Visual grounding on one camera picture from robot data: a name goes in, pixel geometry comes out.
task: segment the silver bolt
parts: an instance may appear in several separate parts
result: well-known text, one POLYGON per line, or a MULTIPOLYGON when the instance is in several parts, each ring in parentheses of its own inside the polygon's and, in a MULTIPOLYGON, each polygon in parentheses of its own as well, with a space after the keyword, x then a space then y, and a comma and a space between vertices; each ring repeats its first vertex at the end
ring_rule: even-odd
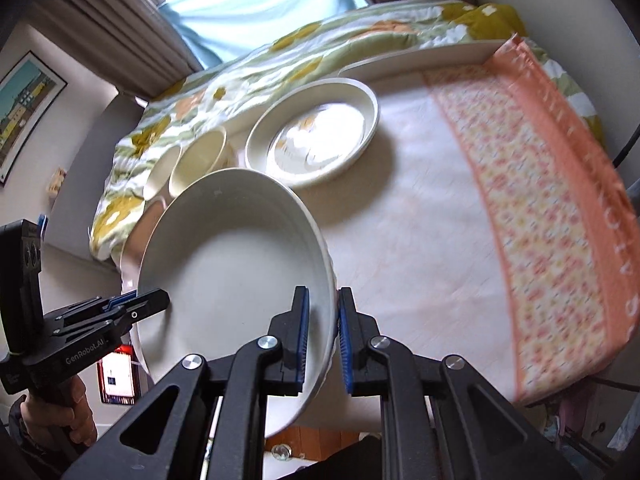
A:
POLYGON ((373 348, 376 348, 378 350, 385 349, 390 344, 391 344, 391 341, 389 340, 389 338, 383 335, 377 335, 371 338, 371 346, 373 346, 373 348))
POLYGON ((187 370, 195 370, 202 364, 202 357, 196 354, 189 354, 182 360, 182 366, 187 370))
POLYGON ((276 444, 271 448, 271 454, 276 460, 289 460, 291 453, 291 448, 287 444, 276 444))
POLYGON ((444 364, 447 365, 447 368, 451 368, 452 370, 460 370, 465 366, 465 360, 459 355, 450 355, 444 359, 444 364))
POLYGON ((263 335, 258 339, 258 346, 264 350, 274 348, 278 344, 278 338, 273 335, 263 335))

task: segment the light blue curtain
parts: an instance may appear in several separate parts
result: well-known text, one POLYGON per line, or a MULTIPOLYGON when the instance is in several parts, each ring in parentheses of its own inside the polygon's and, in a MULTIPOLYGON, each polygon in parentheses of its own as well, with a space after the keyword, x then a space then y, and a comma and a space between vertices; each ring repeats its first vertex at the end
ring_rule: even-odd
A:
POLYGON ((205 68, 365 0, 169 0, 159 7, 205 68))

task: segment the landscape painting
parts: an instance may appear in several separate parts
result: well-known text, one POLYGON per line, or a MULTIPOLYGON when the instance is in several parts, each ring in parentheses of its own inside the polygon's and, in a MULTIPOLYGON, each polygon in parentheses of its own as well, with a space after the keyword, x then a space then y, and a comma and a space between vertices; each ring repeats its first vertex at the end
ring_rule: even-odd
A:
POLYGON ((28 52, 0 82, 0 187, 20 149, 66 82, 28 52))

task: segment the human hand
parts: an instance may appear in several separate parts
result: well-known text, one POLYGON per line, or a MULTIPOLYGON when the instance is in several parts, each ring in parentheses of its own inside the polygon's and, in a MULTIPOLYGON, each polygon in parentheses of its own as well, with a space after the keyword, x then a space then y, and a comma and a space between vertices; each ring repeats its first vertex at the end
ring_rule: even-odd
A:
POLYGON ((74 406, 64 408, 27 393, 27 398, 20 405, 20 412, 27 432, 36 444, 48 449, 59 449, 47 429, 49 426, 71 427, 69 438, 76 444, 82 442, 85 446, 91 446, 97 440, 94 413, 86 400, 86 387, 78 376, 71 379, 71 397, 74 406))

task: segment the floral comforter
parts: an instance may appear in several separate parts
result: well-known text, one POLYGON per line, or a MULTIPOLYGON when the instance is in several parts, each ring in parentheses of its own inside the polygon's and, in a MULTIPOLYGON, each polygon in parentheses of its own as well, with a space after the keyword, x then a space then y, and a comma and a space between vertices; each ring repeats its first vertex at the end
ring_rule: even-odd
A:
MULTIPOLYGON (((138 127, 117 144, 90 231, 92 254, 119 260, 124 241, 143 212, 146 178, 169 147, 185 146, 212 127, 264 107, 297 86, 372 56, 416 46, 507 40, 514 33, 527 35, 510 6, 405 0, 309 23, 233 62, 188 76, 150 102, 138 127)), ((600 122, 589 99, 558 63, 532 41, 529 45, 602 143, 600 122)))

